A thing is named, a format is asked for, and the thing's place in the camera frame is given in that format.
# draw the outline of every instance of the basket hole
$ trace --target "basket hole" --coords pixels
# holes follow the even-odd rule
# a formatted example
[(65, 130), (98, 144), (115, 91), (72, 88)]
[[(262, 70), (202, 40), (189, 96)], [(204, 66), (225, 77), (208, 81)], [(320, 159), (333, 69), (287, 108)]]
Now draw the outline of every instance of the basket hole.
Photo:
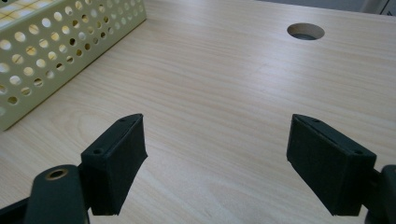
[(68, 63), (72, 63), (72, 62), (74, 61), (74, 59), (73, 59), (72, 56), (67, 56), (66, 61), (67, 61)]
[(58, 69), (58, 71), (62, 72), (65, 69), (65, 67), (62, 63), (58, 63), (58, 64), (56, 64), (56, 69)]
[(76, 2), (76, 9), (82, 10), (82, 3), (80, 1)]
[(85, 34), (83, 32), (79, 32), (78, 34), (78, 38), (80, 38), (81, 40), (85, 40), (87, 36), (85, 36)]
[(51, 61), (55, 61), (57, 58), (58, 58), (58, 56), (56, 55), (55, 52), (51, 51), (51, 52), (49, 53), (49, 59), (50, 59)]
[(35, 72), (35, 70), (33, 70), (33, 68), (31, 68), (31, 67), (25, 67), (25, 68), (23, 69), (23, 73), (24, 73), (26, 76), (28, 76), (28, 77), (31, 77), (31, 76), (33, 75), (34, 72)]
[(73, 9), (71, 7), (65, 7), (64, 12), (66, 13), (66, 15), (73, 15)]
[(43, 24), (43, 26), (46, 27), (46, 28), (50, 28), (50, 20), (48, 18), (44, 18), (41, 21), (41, 24)]
[(103, 5), (99, 5), (99, 11), (104, 13), (105, 12), (105, 7)]
[(21, 94), (24, 95), (24, 96), (30, 95), (31, 92), (32, 92), (32, 91), (30, 90), (29, 87), (23, 87), (23, 88), (21, 89)]
[(70, 29), (68, 26), (63, 26), (62, 27), (62, 33), (64, 33), (65, 35), (70, 34)]
[(26, 53), (31, 56), (34, 56), (37, 54), (37, 49), (35, 47), (29, 46), (26, 48)]
[(73, 24), (73, 27), (76, 28), (76, 29), (79, 27), (79, 23), (76, 20), (73, 20), (72, 24)]
[(9, 66), (6, 63), (0, 63), (0, 73), (7, 73), (9, 71)]
[(69, 40), (69, 44), (70, 44), (71, 46), (75, 46), (75, 45), (76, 45), (76, 39), (75, 39), (75, 38), (71, 38), (71, 39)]
[(37, 87), (42, 87), (43, 86), (43, 80), (41, 78), (36, 78), (33, 84)]
[(288, 33), (302, 40), (317, 40), (324, 36), (324, 30), (311, 23), (295, 23), (288, 27)]
[(24, 33), (22, 33), (22, 32), (15, 33), (14, 37), (19, 42), (23, 42), (23, 41), (26, 40), (26, 35)]
[(58, 33), (53, 32), (53, 33), (50, 35), (50, 38), (51, 38), (52, 40), (54, 40), (54, 41), (58, 41), (58, 40), (59, 40), (59, 35), (58, 35)]
[(11, 96), (7, 99), (7, 101), (11, 104), (11, 105), (15, 105), (18, 103), (18, 98), (15, 96)]
[(24, 59), (20, 54), (14, 54), (12, 55), (12, 62), (16, 64), (21, 64), (24, 62)]
[(3, 39), (0, 41), (0, 48), (4, 50), (11, 49), (11, 43), (8, 40)]
[(38, 41), (38, 45), (43, 48), (46, 49), (49, 46), (49, 42), (46, 39), (40, 39)]
[(66, 47), (65, 45), (60, 45), (60, 46), (59, 46), (59, 51), (60, 51), (61, 53), (66, 53), (66, 52), (67, 52), (67, 47)]
[(55, 78), (55, 73), (53, 73), (51, 70), (49, 70), (46, 72), (46, 77), (48, 79), (53, 79), (53, 78)]
[(12, 76), (12, 77), (9, 78), (9, 82), (10, 82), (12, 85), (14, 85), (14, 86), (18, 86), (18, 85), (21, 85), (22, 80), (21, 80), (21, 78), (18, 77), (18, 76)]
[(94, 18), (98, 16), (98, 13), (94, 8), (91, 10), (91, 16)]
[(37, 67), (43, 68), (46, 66), (46, 61), (42, 60), (42, 59), (38, 59), (35, 64), (37, 65)]
[(0, 95), (4, 95), (7, 92), (7, 87), (0, 84)]
[(60, 13), (60, 12), (55, 12), (54, 14), (53, 14), (53, 18), (56, 20), (56, 21), (61, 21), (62, 20), (62, 14)]
[(88, 22), (89, 21), (87, 15), (82, 15), (81, 19), (82, 19), (83, 22)]
[(81, 49), (78, 49), (78, 50), (76, 51), (76, 55), (77, 55), (78, 57), (80, 57), (80, 56), (82, 55), (82, 50), (81, 50)]
[(36, 25), (34, 25), (34, 24), (31, 24), (29, 26), (29, 32), (32, 35), (38, 35), (38, 33), (39, 33), (38, 27)]

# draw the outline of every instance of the table surface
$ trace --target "table surface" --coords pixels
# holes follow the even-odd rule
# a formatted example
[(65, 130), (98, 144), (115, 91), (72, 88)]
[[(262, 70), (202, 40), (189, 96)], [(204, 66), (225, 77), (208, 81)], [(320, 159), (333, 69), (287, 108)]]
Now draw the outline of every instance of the table surface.
[[(363, 223), (332, 217), (286, 159), (294, 113), (396, 163), (396, 19), (251, 0), (146, 0), (148, 19), (0, 133), (0, 207), (143, 113), (148, 159), (92, 223)], [(305, 41), (287, 28), (321, 27)]]

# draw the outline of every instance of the wooden table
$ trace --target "wooden table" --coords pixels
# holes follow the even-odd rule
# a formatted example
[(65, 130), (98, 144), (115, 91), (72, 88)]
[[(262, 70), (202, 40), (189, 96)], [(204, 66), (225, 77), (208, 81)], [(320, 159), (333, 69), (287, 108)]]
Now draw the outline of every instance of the wooden table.
[[(363, 223), (332, 217), (286, 159), (293, 113), (396, 163), (396, 20), (251, 0), (146, 0), (148, 19), (0, 133), (0, 207), (143, 113), (148, 159), (92, 223)], [(304, 41), (287, 28), (321, 27)]]

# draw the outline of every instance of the round hole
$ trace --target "round hole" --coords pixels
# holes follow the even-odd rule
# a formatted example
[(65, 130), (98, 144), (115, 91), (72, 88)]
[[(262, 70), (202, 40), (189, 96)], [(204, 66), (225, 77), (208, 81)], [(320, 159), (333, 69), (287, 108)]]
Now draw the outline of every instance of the round hole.
[(63, 32), (65, 35), (70, 34), (70, 29), (69, 29), (69, 27), (68, 27), (68, 26), (63, 26), (63, 27), (62, 27), (62, 32)]
[(88, 22), (89, 21), (87, 15), (82, 15), (81, 19), (82, 19), (83, 22)]
[(104, 13), (105, 12), (105, 7), (103, 5), (99, 5), (99, 11)]
[(46, 39), (40, 39), (40, 40), (38, 41), (38, 45), (39, 45), (41, 48), (45, 49), (45, 48), (47, 48), (47, 47), (49, 46), (49, 42), (48, 42)]
[(44, 18), (44, 19), (41, 21), (41, 24), (43, 24), (44, 27), (49, 28), (49, 27), (50, 27), (50, 20), (49, 20), (48, 18)]
[(28, 77), (31, 77), (31, 76), (33, 75), (34, 72), (35, 72), (35, 70), (33, 70), (33, 68), (31, 68), (31, 67), (25, 67), (25, 68), (23, 69), (23, 73), (24, 73), (26, 76), (28, 76)]
[(31, 56), (34, 56), (37, 54), (37, 49), (35, 49), (35, 47), (29, 46), (26, 48), (26, 53)]
[(93, 27), (89, 26), (88, 27), (88, 34), (92, 35), (94, 33)]
[(66, 47), (65, 45), (60, 45), (60, 46), (59, 46), (59, 51), (60, 51), (61, 53), (66, 53), (66, 52), (67, 52), (67, 47)]
[(95, 150), (93, 151), (93, 154), (99, 155), (99, 154), (102, 154), (102, 152), (103, 152), (103, 150), (102, 150), (101, 148), (97, 148), (97, 149), (95, 149)]
[(76, 39), (75, 39), (75, 38), (71, 38), (71, 39), (69, 40), (69, 44), (70, 44), (71, 46), (75, 46), (75, 45), (76, 45)]
[(36, 78), (35, 81), (33, 81), (33, 84), (37, 87), (42, 87), (43, 86), (43, 80), (41, 78)]
[(24, 95), (24, 96), (30, 95), (31, 92), (32, 92), (32, 91), (30, 90), (29, 87), (23, 87), (23, 88), (21, 89), (21, 94)]
[(14, 54), (12, 55), (12, 62), (16, 64), (21, 64), (23, 63), (23, 57), (20, 54)]
[(58, 71), (62, 72), (65, 69), (65, 67), (62, 63), (58, 63), (58, 64), (56, 64), (56, 69), (58, 69)]
[(82, 10), (82, 3), (80, 1), (76, 2), (76, 9)]
[(0, 84), (0, 95), (4, 95), (7, 92), (7, 88)]
[(60, 179), (64, 176), (66, 176), (68, 173), (67, 169), (58, 169), (58, 170), (54, 170), (52, 172), (49, 172), (46, 175), (46, 179), (47, 180), (57, 180)]
[(317, 40), (324, 36), (324, 30), (311, 23), (295, 23), (289, 26), (288, 33), (302, 40)]
[(107, 7), (110, 7), (110, 8), (113, 7), (113, 3), (111, 2), (111, 0), (107, 0)]
[(23, 42), (23, 41), (26, 40), (26, 35), (24, 33), (22, 33), (22, 32), (15, 33), (14, 37), (19, 42)]
[(42, 59), (38, 59), (35, 64), (37, 65), (37, 67), (43, 68), (46, 66), (46, 61), (42, 60)]
[(60, 12), (55, 12), (55, 13), (53, 14), (53, 18), (54, 18), (56, 21), (61, 21), (61, 20), (62, 20), (62, 14), (61, 14)]
[(38, 35), (38, 33), (39, 33), (38, 27), (37, 27), (36, 25), (34, 25), (34, 24), (31, 24), (31, 25), (29, 26), (29, 32), (30, 32), (30, 34), (32, 34), (32, 35)]
[(82, 50), (81, 50), (81, 49), (78, 49), (77, 52), (76, 52), (76, 55), (77, 55), (78, 57), (81, 56), (81, 55), (82, 55)]
[(8, 40), (1, 40), (0, 41), (0, 49), (8, 50), (11, 49), (11, 43)]
[(73, 9), (72, 9), (71, 7), (65, 7), (65, 8), (64, 8), (64, 12), (65, 12), (67, 15), (69, 15), (69, 16), (73, 15)]
[(15, 96), (11, 96), (11, 97), (8, 98), (7, 101), (8, 101), (11, 105), (15, 105), (15, 104), (18, 103), (18, 98), (15, 97)]
[(55, 74), (52, 71), (49, 70), (49, 71), (46, 72), (46, 77), (48, 79), (53, 79), (53, 78), (55, 78)]
[(96, 12), (95, 9), (91, 10), (91, 16), (93, 16), (94, 18), (98, 16), (98, 13)]
[(67, 61), (68, 63), (72, 63), (72, 62), (74, 61), (74, 59), (73, 59), (72, 56), (67, 56), (66, 61)]
[(49, 53), (49, 59), (50, 59), (51, 61), (55, 61), (57, 57), (58, 57), (58, 56), (56, 55), (55, 52), (51, 51), (51, 52)]
[(58, 40), (59, 40), (59, 35), (58, 35), (58, 33), (53, 32), (53, 33), (50, 35), (50, 38), (51, 38), (52, 40), (54, 40), (54, 41), (58, 41)]
[(79, 27), (79, 23), (76, 20), (73, 20), (72, 24), (73, 24), (73, 27), (76, 29)]
[(78, 38), (80, 38), (81, 40), (85, 40), (87, 36), (85, 36), (85, 34), (83, 32), (79, 32), (78, 34)]
[(9, 71), (9, 66), (6, 63), (0, 63), (0, 73), (6, 73)]
[(18, 76), (12, 76), (9, 78), (9, 82), (14, 86), (18, 86), (22, 83), (22, 80)]

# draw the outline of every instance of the perforated basket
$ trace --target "perforated basket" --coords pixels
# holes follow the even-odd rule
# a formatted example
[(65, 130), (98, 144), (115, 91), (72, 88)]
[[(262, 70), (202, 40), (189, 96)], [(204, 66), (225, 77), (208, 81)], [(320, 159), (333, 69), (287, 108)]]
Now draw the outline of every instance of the perforated basket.
[(0, 1), (0, 129), (146, 19), (142, 0)]

